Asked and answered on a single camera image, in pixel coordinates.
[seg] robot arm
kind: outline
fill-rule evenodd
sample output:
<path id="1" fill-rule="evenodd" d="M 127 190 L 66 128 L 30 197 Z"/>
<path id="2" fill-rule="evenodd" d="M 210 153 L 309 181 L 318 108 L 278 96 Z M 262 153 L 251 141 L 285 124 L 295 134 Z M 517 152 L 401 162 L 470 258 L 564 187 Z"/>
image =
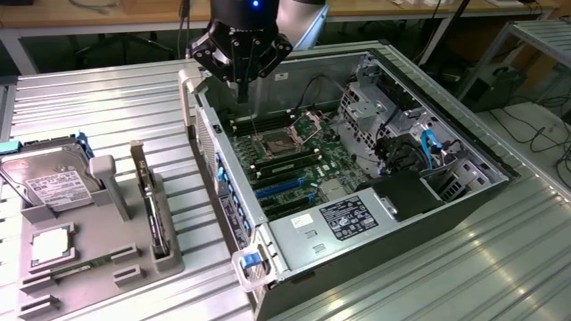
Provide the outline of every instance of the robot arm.
<path id="1" fill-rule="evenodd" d="M 238 103 L 249 100 L 249 83 L 258 77 L 265 78 L 294 50 L 295 45 L 290 43 L 287 36 L 279 33 L 279 15 L 301 16 L 305 20 L 301 22 L 307 25 L 309 17 L 317 17 L 311 12 L 318 11 L 319 18 L 325 21 L 325 0 L 282 2 L 285 6 L 279 0 L 211 1 L 209 32 L 193 44 L 191 53 L 195 60 L 222 81 L 238 84 Z M 286 29 L 295 30 L 295 37 L 299 37 L 297 28 Z"/>

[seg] pci express slot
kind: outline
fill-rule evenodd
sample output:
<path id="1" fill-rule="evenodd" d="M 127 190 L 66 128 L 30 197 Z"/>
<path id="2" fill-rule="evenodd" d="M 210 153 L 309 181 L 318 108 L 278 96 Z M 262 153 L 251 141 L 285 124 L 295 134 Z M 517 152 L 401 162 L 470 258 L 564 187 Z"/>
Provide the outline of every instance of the pci express slot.
<path id="1" fill-rule="evenodd" d="M 303 185 L 305 179 L 297 179 L 295 181 L 283 183 L 281 185 L 277 185 L 275 187 L 271 187 L 269 189 L 265 189 L 262 191 L 257 192 L 257 198 L 262 199 L 265 197 L 269 197 L 271 195 L 275 195 L 278 193 L 282 193 L 285 191 L 289 191 L 291 189 L 297 189 L 298 187 L 301 187 Z"/>
<path id="2" fill-rule="evenodd" d="M 255 132 L 265 132 L 273 129 L 289 127 L 293 123 L 293 120 L 290 118 L 290 115 L 285 112 L 282 115 L 274 116 L 271 118 L 257 118 L 254 120 L 257 130 L 253 126 L 251 120 L 243 120 L 241 122 L 235 122 L 234 127 L 234 134 L 238 137 L 247 136 L 254 134 Z"/>
<path id="3" fill-rule="evenodd" d="M 259 168 L 257 171 L 257 178 L 266 179 L 285 172 L 297 171 L 298 169 L 303 169 L 306 167 L 318 165 L 321 161 L 322 161 L 322 155 L 319 153 L 293 159 L 293 160 L 287 160 L 282 163 L 277 163 Z"/>
<path id="4" fill-rule="evenodd" d="M 315 197 L 314 193 L 311 193 L 306 197 L 302 197 L 291 202 L 287 202 L 286 204 L 281 204 L 275 207 L 266 209 L 265 214 L 267 216 L 282 216 L 286 213 L 305 210 L 305 208 L 311 206 L 314 202 Z"/>

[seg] power supply label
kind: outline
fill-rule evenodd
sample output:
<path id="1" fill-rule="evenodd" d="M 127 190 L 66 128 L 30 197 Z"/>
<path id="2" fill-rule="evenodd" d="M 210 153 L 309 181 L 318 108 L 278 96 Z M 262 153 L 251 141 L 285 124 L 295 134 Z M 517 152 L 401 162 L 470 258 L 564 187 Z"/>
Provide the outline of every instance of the power supply label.
<path id="1" fill-rule="evenodd" d="M 319 211 L 341 241 L 380 226 L 360 196 L 345 199 Z"/>

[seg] aluminum profile table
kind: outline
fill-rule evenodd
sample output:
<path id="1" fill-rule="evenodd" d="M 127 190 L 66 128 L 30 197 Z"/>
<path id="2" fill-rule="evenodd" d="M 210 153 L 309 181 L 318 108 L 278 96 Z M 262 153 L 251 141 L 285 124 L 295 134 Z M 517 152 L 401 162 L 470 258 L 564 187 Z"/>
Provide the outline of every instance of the aluminum profile table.
<path id="1" fill-rule="evenodd" d="M 381 265 L 277 320 L 528 320 L 571 317 L 571 199 L 472 111 L 392 46 L 373 43 L 522 177 L 449 233 Z M 97 154 L 134 176 L 129 141 L 145 141 L 166 177 L 187 264 L 178 276 L 62 320 L 251 320 L 182 124 L 177 71 L 183 62 L 22 77 L 11 137 L 82 129 Z M 0 319 L 14 320 L 21 200 L 0 203 Z"/>
<path id="2" fill-rule="evenodd" d="M 494 39 L 474 71 L 460 85 L 460 100 L 466 97 L 482 68 L 490 64 L 510 35 L 517 36 L 571 69 L 571 23 L 562 20 L 510 22 Z"/>

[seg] black cable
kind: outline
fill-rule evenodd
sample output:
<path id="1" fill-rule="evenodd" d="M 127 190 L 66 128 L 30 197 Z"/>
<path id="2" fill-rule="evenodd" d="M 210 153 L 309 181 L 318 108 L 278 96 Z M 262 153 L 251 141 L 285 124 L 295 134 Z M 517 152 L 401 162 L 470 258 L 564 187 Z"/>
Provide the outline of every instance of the black cable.
<path id="1" fill-rule="evenodd" d="M 434 18 L 436 18 L 436 16 L 437 16 L 437 12 L 438 12 L 438 8 L 441 7 L 441 3 L 442 3 L 442 0 L 438 0 L 437 8 L 436 8 L 436 10 L 433 11 L 433 16 L 432 16 L 432 18 L 430 18 L 430 20 L 432 20 L 432 21 L 434 21 Z M 422 58 L 422 55 L 425 55 L 425 52 L 426 52 L 426 51 L 428 51 L 428 49 L 429 49 L 430 42 L 433 41 L 433 38 L 436 37 L 437 29 L 438 29 L 438 24 L 436 23 L 436 25 L 433 26 L 433 32 L 430 33 L 429 42 L 428 42 L 428 44 L 425 45 L 425 48 L 422 49 L 422 51 L 421 51 L 420 55 L 413 59 L 413 61 L 414 61 L 414 62 L 416 62 L 420 58 Z"/>
<path id="2" fill-rule="evenodd" d="M 528 14 L 528 15 L 533 15 L 534 14 L 534 11 L 533 11 L 533 6 L 532 5 L 529 5 L 528 3 L 525 3 L 525 2 L 522 2 L 526 6 L 528 6 L 528 9 L 530 10 L 530 13 Z"/>
<path id="3" fill-rule="evenodd" d="M 185 23 L 185 18 L 181 18 L 181 24 L 179 24 L 179 35 L 177 36 L 177 55 L 178 58 L 182 59 L 182 54 L 181 54 L 181 34 L 182 34 L 182 26 Z"/>
<path id="4" fill-rule="evenodd" d="M 529 139 L 529 140 L 520 140 L 520 139 L 514 136 L 514 134 L 512 133 L 512 131 L 508 129 L 508 127 L 505 126 L 505 124 L 501 122 L 501 120 L 498 119 L 498 117 L 494 115 L 494 113 L 493 113 L 492 111 L 489 111 L 489 113 L 492 114 L 492 116 L 494 117 L 494 119 L 498 121 L 500 125 L 505 128 L 506 132 L 510 134 L 512 138 L 513 138 L 517 142 L 520 142 L 520 143 L 522 143 L 522 144 L 525 144 L 525 143 L 530 143 L 530 150 L 532 150 L 533 152 L 544 152 L 544 151 L 550 150 L 550 149 L 553 149 L 553 148 L 556 148 L 556 147 L 558 147 L 558 146 L 564 146 L 565 152 L 564 152 L 562 157 L 561 157 L 561 158 L 558 159 L 558 161 L 556 162 L 556 170 L 557 170 L 557 175 L 558 175 L 560 180 L 564 182 L 565 186 L 571 190 L 571 186 L 570 186 L 570 184 L 566 182 L 566 180 L 564 179 L 564 177 L 562 177 L 562 173 L 560 172 L 560 165 L 565 162 L 566 169 L 568 169 L 568 171 L 571 173 L 571 168 L 570 168 L 570 165 L 569 165 L 569 163 L 568 163 L 568 162 L 569 162 L 569 160 L 570 160 L 570 155 L 571 155 L 571 141 L 570 141 L 571 131 L 570 131 L 569 127 L 568 127 L 568 124 L 564 122 L 564 126 L 565 126 L 566 131 L 568 131 L 568 137 L 566 137 L 566 139 L 565 139 L 565 142 L 557 142 L 556 140 L 553 140 L 549 136 L 546 136 L 546 135 L 544 134 L 544 131 L 545 131 L 546 127 L 542 127 L 541 129 L 537 129 L 537 128 L 536 128 L 536 127 L 534 127 L 534 126 L 533 126 L 528 121 L 525 121 L 525 120 L 522 120 L 522 119 L 517 118 L 514 115 L 512 115 L 512 114 L 508 112 L 508 110 L 504 110 L 504 111 L 506 112 L 506 114 L 508 114 L 508 115 L 510 115 L 512 117 L 514 117 L 517 120 L 520 120 L 521 122 L 524 122 L 525 124 L 528 124 L 530 127 L 533 127 L 533 128 L 537 130 L 537 133 L 534 134 L 534 137 L 533 137 L 532 139 Z M 533 148 L 533 144 L 534 144 L 536 139 L 540 137 L 540 135 L 541 135 L 541 136 L 545 136 L 549 140 L 552 140 L 553 142 L 556 142 L 556 145 L 553 145 L 553 146 L 550 146 L 550 147 L 548 147 L 548 148 L 544 148 L 544 149 L 541 149 L 541 150 L 536 150 L 536 149 Z"/>
<path id="5" fill-rule="evenodd" d="M 190 15 L 187 16 L 187 45 L 185 47 L 185 58 L 190 57 Z"/>
<path id="6" fill-rule="evenodd" d="M 536 6 L 540 6 L 540 14 L 544 15 L 544 7 L 542 4 L 538 2 L 538 0 L 536 0 Z"/>
<path id="7" fill-rule="evenodd" d="M 311 84 L 319 78 L 325 78 L 325 79 L 330 80 L 330 82 L 340 88 L 340 90 L 342 92 L 345 92 L 344 86 L 338 83 L 338 81 L 336 79 L 333 79 L 330 76 L 328 76 L 325 74 L 315 75 L 314 77 L 311 77 L 311 79 L 310 79 L 310 81 L 309 81 L 309 83 L 306 85 L 306 88 L 303 89 L 302 97 L 301 97 L 301 99 L 299 99 L 299 101 L 298 101 L 298 103 L 297 103 L 297 105 L 294 107 L 294 114 L 298 112 L 298 109 L 303 105 L 303 101 L 306 99 L 307 90 L 310 89 Z"/>
<path id="8" fill-rule="evenodd" d="M 179 24 L 179 34 L 177 35 L 177 54 L 179 56 L 179 59 L 182 59 L 181 36 L 182 36 L 182 28 L 183 28 L 183 25 L 185 25 L 185 19 L 187 19 L 187 45 L 186 45 L 186 49 L 189 48 L 189 43 L 190 43 L 190 36 L 189 36 L 189 29 L 190 29 L 190 0 L 181 0 L 179 17 L 181 17 L 181 24 Z"/>

